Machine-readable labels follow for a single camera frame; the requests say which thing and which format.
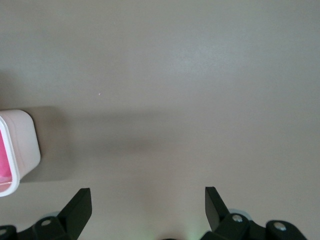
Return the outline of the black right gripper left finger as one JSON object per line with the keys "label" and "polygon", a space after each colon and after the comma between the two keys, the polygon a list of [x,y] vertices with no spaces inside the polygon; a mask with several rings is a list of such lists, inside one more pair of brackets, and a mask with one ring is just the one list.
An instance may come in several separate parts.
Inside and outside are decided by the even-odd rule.
{"label": "black right gripper left finger", "polygon": [[57,216],[47,216],[18,232],[14,225],[2,225],[2,240],[77,240],[92,215],[89,188],[81,188]]}

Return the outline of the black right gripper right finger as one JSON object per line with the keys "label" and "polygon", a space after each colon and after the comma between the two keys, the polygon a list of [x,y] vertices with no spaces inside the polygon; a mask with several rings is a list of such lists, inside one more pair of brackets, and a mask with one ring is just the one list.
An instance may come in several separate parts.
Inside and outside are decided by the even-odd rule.
{"label": "black right gripper right finger", "polygon": [[231,213],[213,186],[205,188],[205,214],[211,228],[203,240],[305,240],[292,223],[270,220],[262,227],[243,214]]}

